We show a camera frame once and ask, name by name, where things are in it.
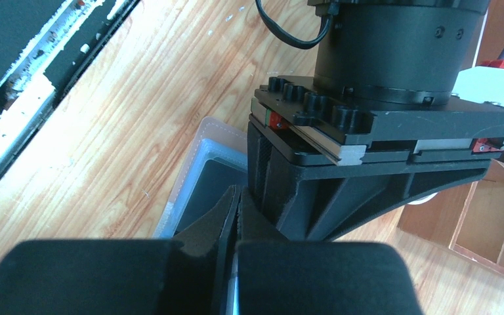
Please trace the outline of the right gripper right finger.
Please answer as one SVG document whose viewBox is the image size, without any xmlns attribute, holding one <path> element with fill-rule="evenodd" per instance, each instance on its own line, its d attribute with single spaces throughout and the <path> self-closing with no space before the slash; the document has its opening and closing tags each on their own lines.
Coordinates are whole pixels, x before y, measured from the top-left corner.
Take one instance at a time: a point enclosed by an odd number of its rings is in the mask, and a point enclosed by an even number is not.
<svg viewBox="0 0 504 315">
<path fill-rule="evenodd" d="M 291 241 L 255 207 L 238 205 L 238 314 L 421 314 L 409 270 L 385 243 Z"/>
</svg>

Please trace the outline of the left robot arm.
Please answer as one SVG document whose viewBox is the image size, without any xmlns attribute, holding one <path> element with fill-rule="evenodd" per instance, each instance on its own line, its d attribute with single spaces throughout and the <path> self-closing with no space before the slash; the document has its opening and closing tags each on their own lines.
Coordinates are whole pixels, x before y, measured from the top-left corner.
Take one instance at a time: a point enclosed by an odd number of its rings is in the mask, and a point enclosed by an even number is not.
<svg viewBox="0 0 504 315">
<path fill-rule="evenodd" d="M 504 152 L 504 108 L 453 86 L 487 1 L 310 1 L 314 75 L 254 94 L 249 189 L 286 238 L 335 240 L 403 206 L 482 179 Z"/>
</svg>

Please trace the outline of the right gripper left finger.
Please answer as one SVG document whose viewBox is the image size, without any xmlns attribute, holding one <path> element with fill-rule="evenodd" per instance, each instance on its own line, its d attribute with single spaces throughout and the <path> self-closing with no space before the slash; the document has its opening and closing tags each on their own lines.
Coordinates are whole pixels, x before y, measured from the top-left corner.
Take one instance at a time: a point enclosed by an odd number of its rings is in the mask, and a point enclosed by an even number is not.
<svg viewBox="0 0 504 315">
<path fill-rule="evenodd" d="M 0 314 L 224 314 L 231 186 L 169 239 L 28 240 L 0 262 Z"/>
</svg>

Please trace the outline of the black credit card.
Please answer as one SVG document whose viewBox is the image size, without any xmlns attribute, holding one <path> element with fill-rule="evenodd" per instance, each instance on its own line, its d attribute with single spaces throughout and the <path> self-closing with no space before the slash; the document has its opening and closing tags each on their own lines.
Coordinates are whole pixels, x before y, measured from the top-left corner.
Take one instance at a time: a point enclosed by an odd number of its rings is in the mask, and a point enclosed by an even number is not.
<svg viewBox="0 0 504 315">
<path fill-rule="evenodd" d="M 223 160 L 207 160 L 190 195 L 183 200 L 183 212 L 175 234 L 188 228 L 214 207 L 229 186 L 246 184 L 247 173 L 241 167 L 227 165 Z"/>
</svg>

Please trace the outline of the pink leather card holder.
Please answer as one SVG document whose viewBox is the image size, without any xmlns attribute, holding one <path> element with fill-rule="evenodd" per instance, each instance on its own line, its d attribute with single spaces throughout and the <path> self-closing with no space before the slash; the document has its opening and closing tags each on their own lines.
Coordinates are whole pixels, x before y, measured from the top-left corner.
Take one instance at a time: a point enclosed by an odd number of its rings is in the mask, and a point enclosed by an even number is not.
<svg viewBox="0 0 504 315">
<path fill-rule="evenodd" d="M 208 161 L 225 164 L 246 175 L 247 134 L 213 117 L 202 119 L 152 234 L 153 238 L 170 238 L 175 234 Z"/>
</svg>

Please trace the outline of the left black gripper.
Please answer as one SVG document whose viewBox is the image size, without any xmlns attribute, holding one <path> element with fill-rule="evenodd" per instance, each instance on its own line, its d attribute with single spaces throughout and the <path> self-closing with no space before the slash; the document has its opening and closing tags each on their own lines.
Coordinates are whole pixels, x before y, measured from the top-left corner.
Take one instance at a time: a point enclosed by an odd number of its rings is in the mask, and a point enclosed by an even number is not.
<svg viewBox="0 0 504 315">
<path fill-rule="evenodd" d="M 352 98 L 315 87 L 311 77 L 271 77 L 254 93 L 251 119 L 258 128 L 248 128 L 249 188 L 290 240 L 335 240 L 407 203 L 482 179 L 504 152 L 498 105 Z"/>
</svg>

